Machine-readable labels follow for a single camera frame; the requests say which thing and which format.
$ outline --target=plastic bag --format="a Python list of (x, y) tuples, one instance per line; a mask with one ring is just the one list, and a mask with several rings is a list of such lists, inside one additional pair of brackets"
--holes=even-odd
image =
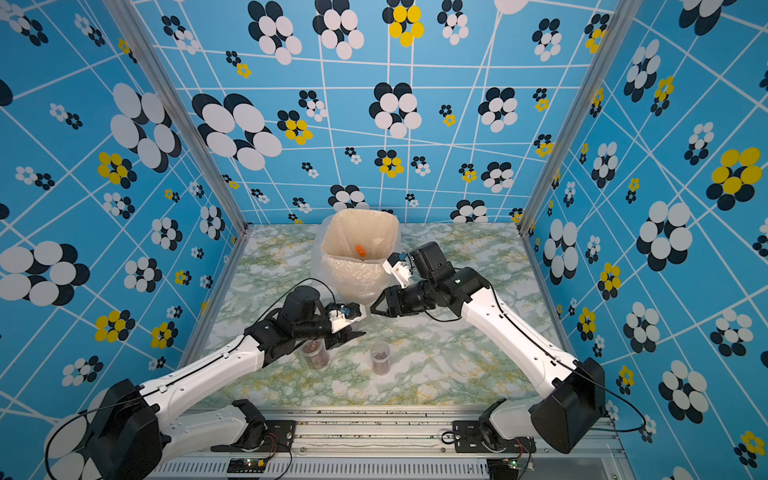
[(336, 291), (338, 300), (373, 303), (397, 282), (382, 268), (402, 251), (397, 217), (375, 210), (347, 209), (323, 220), (312, 249), (312, 276)]

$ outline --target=table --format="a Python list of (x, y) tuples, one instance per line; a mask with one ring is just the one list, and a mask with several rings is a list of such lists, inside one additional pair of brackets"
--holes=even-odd
[[(242, 333), (279, 295), (310, 276), (310, 254), (319, 228), (253, 228), (205, 353)], [(454, 266), (475, 268), (522, 318), (560, 345), (513, 223), (412, 223), (401, 224), (400, 231), (406, 251), (434, 240)], [(314, 286), (326, 302), (328, 294), (322, 286)], [(432, 314), (453, 318), (448, 309)], [(488, 406), (502, 397), (536, 395), (520, 369), (463, 319), (438, 323), (424, 314), (399, 319), (370, 316), (354, 328), (367, 334), (331, 350), (325, 369), (310, 369), (294, 353), (240, 377), (197, 408), (218, 409), (235, 399), (249, 399), (260, 408)], [(392, 368), (385, 376), (377, 376), (371, 367), (369, 349), (377, 341), (387, 342), (392, 349)]]

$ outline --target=white dot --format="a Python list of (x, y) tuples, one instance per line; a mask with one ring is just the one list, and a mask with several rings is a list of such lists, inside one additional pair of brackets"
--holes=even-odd
[(664, 372), (661, 378), (664, 381), (664, 385), (670, 390), (677, 390), (677, 387), (680, 386), (677, 377), (672, 372)]
[(686, 367), (685, 363), (682, 363), (680, 360), (675, 360), (672, 362), (672, 373), (674, 373), (678, 379), (685, 380), (688, 377), (688, 367)]
[(682, 390), (675, 390), (672, 392), (672, 401), (675, 402), (682, 410), (688, 410), (690, 408), (690, 400), (688, 395)]
[(286, 16), (277, 17), (277, 20), (275, 21), (275, 27), (283, 37), (290, 37), (293, 35), (293, 24)]
[(651, 325), (656, 325), (659, 323), (659, 314), (656, 310), (649, 308), (645, 310), (645, 319)]
[(57, 285), (67, 285), (77, 276), (78, 271), (69, 262), (59, 262), (51, 267), (51, 281)]
[(694, 407), (698, 412), (704, 413), (710, 409), (710, 403), (707, 401), (707, 397), (699, 392), (691, 392), (688, 395), (690, 400), (690, 406)]
[(29, 290), (29, 300), (37, 306), (51, 305), (58, 297), (58, 287), (53, 282), (36, 283)]
[(741, 314), (738, 317), (736, 317), (736, 323), (739, 324), (742, 328), (747, 328), (752, 326), (752, 319), (749, 318), (749, 316)]
[(35, 248), (35, 260), (43, 265), (53, 265), (61, 260), (63, 254), (61, 245), (56, 242), (40, 242)]
[(648, 339), (651, 342), (658, 342), (661, 338), (661, 332), (659, 331), (659, 328), (655, 325), (649, 325), (645, 329), (645, 334), (648, 335)]
[(339, 43), (339, 38), (336, 37), (336, 33), (333, 30), (325, 30), (320, 39), (323, 41), (325, 48), (336, 48), (336, 44)]

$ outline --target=patterned wall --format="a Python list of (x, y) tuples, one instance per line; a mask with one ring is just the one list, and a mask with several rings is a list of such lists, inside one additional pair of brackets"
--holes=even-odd
[(768, 478), (767, 24), (645, 0), (523, 232), (637, 478)]
[(510, 221), (616, 5), (134, 2), (253, 223)]
[(96, 392), (177, 367), (235, 233), (100, 2), (0, 20), (0, 478), (21, 480)]

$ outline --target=black and white flower pattern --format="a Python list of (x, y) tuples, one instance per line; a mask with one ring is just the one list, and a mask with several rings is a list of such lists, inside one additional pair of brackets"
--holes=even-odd
[(200, 231), (212, 240), (219, 240), (224, 228), (227, 227), (221, 215), (221, 209), (211, 205), (200, 208)]
[(451, 45), (458, 45), (460, 39), (469, 36), (468, 18), (462, 12), (463, 7), (463, 0), (442, 0), (442, 11), (437, 14), (437, 22), (443, 25), (442, 36), (447, 38)]
[[(207, 94), (192, 97), (192, 108), (205, 123), (197, 127), (206, 145), (221, 157), (232, 157), (248, 170), (261, 170), (264, 157), (276, 157), (283, 151), (280, 139), (266, 127), (258, 108), (240, 94), (224, 97), (223, 105)], [(227, 134), (239, 126), (246, 140), (233, 140)]]
[(123, 217), (125, 220), (131, 218), (133, 212), (136, 211), (136, 207), (132, 204), (130, 197), (123, 197), (118, 192), (113, 194), (104, 194), (104, 203), (101, 205), (105, 212), (115, 215), (116, 217)]
[(404, 138), (408, 130), (415, 130), (422, 124), (422, 116), (416, 111), (418, 101), (411, 86), (398, 83), (394, 88), (381, 82), (373, 89), (375, 102), (371, 103), (368, 113), (376, 126), (389, 131), (394, 138)]
[(366, 203), (366, 196), (356, 185), (333, 185), (331, 187), (331, 197), (328, 197), (328, 204), (337, 212), (347, 208), (359, 208), (368, 210), (370, 206)]
[(77, 260), (77, 249), (68, 243), (44, 241), (32, 250), (9, 247), (0, 253), (0, 268), (7, 272), (0, 277), (0, 298), (36, 306), (66, 305), (74, 298), (74, 288), (91, 276)]
[(598, 155), (592, 162), (592, 180), (598, 188), (605, 187), (606, 182), (616, 177), (616, 169), (619, 166), (619, 157), (616, 156), (618, 145), (612, 141), (609, 144), (601, 144)]
[(0, 0), (0, 21), (8, 23), (11, 30), (29, 37), (35, 47), (48, 43), (48, 36), (43, 33), (43, 26), (37, 20), (31, 20), (16, 4)]
[(745, 356), (745, 343), (751, 342), (755, 335), (750, 330), (752, 319), (749, 315), (737, 315), (732, 309), (725, 310), (715, 321), (716, 330), (710, 333), (710, 340), (717, 345), (722, 356)]
[(512, 125), (518, 120), (515, 113), (517, 107), (514, 88), (500, 90), (491, 87), (485, 92), (485, 101), (478, 106), (480, 121), (483, 125), (490, 125), (491, 131), (497, 134), (505, 125)]
[(684, 155), (691, 165), (696, 165), (699, 160), (709, 156), (707, 146), (715, 139), (715, 133), (712, 131), (714, 127), (715, 124), (711, 121), (694, 127), (694, 134), (688, 138), (688, 151)]
[(657, 72), (661, 65), (659, 41), (651, 40), (647, 47), (637, 47), (632, 57), (632, 66), (627, 72), (627, 84), (624, 86), (624, 94), (632, 97), (632, 101), (638, 102), (643, 93), (656, 84)]
[(483, 187), (490, 188), (491, 192), (497, 194), (504, 188), (510, 188), (514, 183), (512, 176), (515, 172), (512, 171), (512, 164), (504, 162), (491, 162), (488, 164), (488, 169), (480, 175), (482, 179)]
[(293, 23), (283, 15), (283, 8), (277, 2), (248, 4), (248, 15), (253, 19), (248, 33), (259, 42), (259, 48), (267, 55), (275, 55), (282, 65), (288, 65), (291, 55), (301, 53), (301, 41), (293, 34)]
[(699, 372), (689, 371), (680, 360), (672, 362), (670, 371), (664, 372), (659, 383), (659, 393), (669, 401), (670, 414), (677, 420), (686, 417), (693, 423), (704, 421), (704, 413), (710, 409), (710, 403), (704, 392), (707, 380)]
[(170, 17), (163, 15), (161, 20), (164, 25), (163, 31), (174, 39), (179, 50), (185, 50), (190, 55), (194, 55), (203, 49), (192, 31), (185, 28), (176, 15), (171, 15)]
[(688, 28), (694, 23), (694, 33), (705, 35), (714, 28), (723, 12), (723, 7), (733, 5), (737, 0), (682, 0), (680, 27)]
[(559, 285), (565, 278), (573, 278), (578, 266), (578, 253), (576, 252), (576, 236), (578, 228), (576, 223), (568, 222), (563, 225), (562, 220), (556, 218), (549, 227), (549, 238), (544, 243), (542, 259), (544, 265), (549, 267), (549, 279), (554, 285)]
[(357, 29), (357, 14), (349, 8), (349, 0), (315, 0), (317, 15), (312, 20), (323, 47), (335, 49), (342, 60), (349, 60), (353, 50), (366, 42)]
[(125, 273), (127, 273), (123, 281), (125, 288), (136, 289), (139, 293), (154, 292), (157, 282), (163, 279), (163, 272), (157, 268), (157, 260), (154, 258), (139, 257), (135, 261), (127, 261)]
[(179, 223), (168, 217), (152, 220), (152, 243), (160, 245), (164, 250), (176, 250), (179, 242), (184, 237), (179, 230)]
[(677, 265), (688, 258), (688, 249), (694, 241), (686, 227), (688, 220), (690, 209), (686, 204), (667, 207), (666, 203), (658, 201), (650, 206), (648, 219), (637, 238), (637, 250), (648, 255), (648, 266), (652, 270), (660, 272), (667, 262)]
[(61, 373), (64, 375), (64, 378), (61, 384), (63, 386), (80, 386), (83, 382), (93, 382), (103, 368), (104, 363), (99, 362), (96, 355), (88, 360), (83, 358), (77, 359), (62, 370)]
[(624, 324), (624, 336), (630, 339), (630, 346), (636, 353), (644, 349), (648, 352), (656, 351), (656, 343), (661, 339), (661, 332), (657, 324), (659, 314), (652, 308), (645, 308), (640, 302), (632, 304), (632, 311), (627, 314), (627, 322)]
[[(114, 86), (112, 96), (121, 112), (110, 122), (114, 139), (138, 154), (144, 166), (159, 174), (165, 172), (168, 169), (168, 157), (178, 157), (181, 154), (181, 140), (176, 132), (170, 129), (173, 122), (160, 98), (153, 93), (139, 95), (123, 83)], [(153, 140), (144, 131), (150, 127)]]
[(456, 210), (451, 212), (451, 220), (453, 223), (487, 223), (488, 208), (485, 206), (483, 200), (475, 200), (469, 202), (469, 200), (460, 200), (456, 204)]
[(315, 121), (323, 121), (328, 116), (325, 102), (317, 98), (317, 93), (314, 90), (299, 92), (299, 106), (306, 108), (306, 115), (314, 118)]
[(563, 35), (558, 31), (560, 28), (560, 19), (543, 18), (538, 23), (538, 30), (533, 32), (531, 39), (536, 43), (534, 53), (538, 55), (541, 61), (547, 61), (553, 56), (560, 53), (560, 42), (563, 39)]

